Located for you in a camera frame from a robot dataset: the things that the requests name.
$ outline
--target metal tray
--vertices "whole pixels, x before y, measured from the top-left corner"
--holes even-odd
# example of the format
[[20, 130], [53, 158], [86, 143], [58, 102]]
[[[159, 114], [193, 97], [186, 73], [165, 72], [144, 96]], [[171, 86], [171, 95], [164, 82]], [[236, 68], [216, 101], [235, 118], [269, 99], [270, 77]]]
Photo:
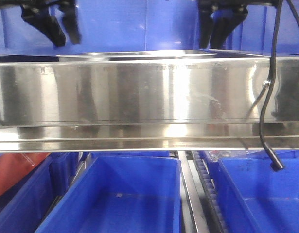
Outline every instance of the metal tray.
[[62, 62], [67, 61], [125, 61], [125, 60], [155, 60], [155, 59], [183, 59], [210, 58], [217, 53], [201, 50], [160, 50], [144, 52], [90, 52], [79, 55], [59, 55]]

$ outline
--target red object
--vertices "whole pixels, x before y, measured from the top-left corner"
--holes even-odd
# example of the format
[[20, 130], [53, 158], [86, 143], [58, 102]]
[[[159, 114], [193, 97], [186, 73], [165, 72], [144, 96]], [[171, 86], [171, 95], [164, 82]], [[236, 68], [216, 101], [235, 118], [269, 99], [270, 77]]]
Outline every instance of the red object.
[[3, 154], [0, 157], [0, 196], [38, 166], [49, 154]]

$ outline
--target cable connector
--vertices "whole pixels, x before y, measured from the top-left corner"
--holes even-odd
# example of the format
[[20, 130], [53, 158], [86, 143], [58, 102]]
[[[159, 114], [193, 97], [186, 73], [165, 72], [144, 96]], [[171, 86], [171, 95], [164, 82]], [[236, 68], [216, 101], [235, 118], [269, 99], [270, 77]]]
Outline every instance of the cable connector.
[[263, 82], [263, 89], [267, 89], [267, 88], [269, 88], [270, 85], [271, 85], [271, 81], [269, 81], [269, 80], [265, 80], [265, 81]]

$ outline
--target stainless steel surface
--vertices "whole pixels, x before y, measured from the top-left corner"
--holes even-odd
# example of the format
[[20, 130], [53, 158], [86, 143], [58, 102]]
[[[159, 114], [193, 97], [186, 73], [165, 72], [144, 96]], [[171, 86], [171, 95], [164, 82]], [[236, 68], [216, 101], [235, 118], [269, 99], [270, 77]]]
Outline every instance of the stainless steel surface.
[[[0, 151], [259, 149], [269, 59], [0, 63]], [[299, 148], [299, 57], [278, 58], [266, 112], [276, 148]]]
[[182, 179], [185, 183], [185, 192], [187, 200], [190, 204], [191, 216], [193, 218], [193, 224], [196, 233], [209, 233], [208, 224], [203, 213], [203, 209], [200, 203], [199, 195], [196, 190], [193, 176], [189, 168], [189, 164], [184, 151], [177, 152], [178, 158], [181, 160]]
[[[268, 63], [264, 57], [0, 63], [0, 126], [242, 123]], [[258, 122], [261, 104], [248, 122]], [[278, 59], [265, 121], [299, 121], [299, 57]]]
[[140, 52], [89, 52], [79, 55], [59, 55], [62, 62], [66, 61], [124, 61], [148, 59], [182, 59], [213, 57], [217, 53], [201, 50], [160, 50]]
[[[277, 149], [299, 149], [299, 123], [266, 124]], [[257, 150], [257, 124], [143, 124], [0, 128], [0, 151]]]

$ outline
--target black wire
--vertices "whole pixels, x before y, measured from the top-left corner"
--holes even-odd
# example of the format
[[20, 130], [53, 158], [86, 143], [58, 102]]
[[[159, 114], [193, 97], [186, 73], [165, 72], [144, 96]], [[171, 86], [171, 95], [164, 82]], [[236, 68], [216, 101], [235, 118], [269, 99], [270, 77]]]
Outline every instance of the black wire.
[[260, 115], [260, 122], [259, 122], [259, 135], [260, 140], [262, 143], [262, 146], [264, 147], [266, 153], [272, 160], [272, 168], [275, 171], [282, 170], [284, 168], [283, 163], [279, 159], [279, 157], [276, 155], [275, 151], [269, 146], [269, 144], [266, 142], [264, 137], [264, 118], [265, 118], [265, 112], [272, 94], [272, 91], [274, 89], [275, 81], [276, 81], [276, 53], [277, 53], [277, 40], [278, 40], [278, 33], [279, 33], [279, 25], [280, 25], [280, 16], [281, 16], [281, 10], [282, 10], [282, 4], [283, 0], [278, 0], [277, 10], [276, 10], [276, 19], [275, 19], [275, 27], [274, 27], [274, 33], [272, 37], [272, 48], [271, 48], [271, 58], [270, 58], [270, 69], [269, 69], [269, 75], [268, 75], [268, 81], [270, 81], [270, 86], [261, 110]]
[[293, 14], [293, 16], [295, 18], [295, 21], [297, 23], [297, 26], [299, 28], [299, 15], [298, 15], [298, 13], [297, 13], [297, 11], [295, 9], [295, 6], [294, 6], [294, 4], [292, 3], [291, 0], [286, 0], [286, 1], [287, 1], [287, 4], [289, 5], [291, 11], [292, 11], [292, 14]]
[[259, 101], [261, 100], [261, 98], [263, 97], [264, 93], [265, 93], [266, 89], [263, 88], [260, 92], [260, 94], [258, 95], [258, 97], [255, 99], [255, 101], [253, 102], [252, 106], [250, 107], [250, 109], [248, 110], [246, 116], [244, 117], [244, 121], [246, 121], [248, 119], [248, 117], [251, 115], [252, 110], [255, 108], [255, 106], [259, 103]]

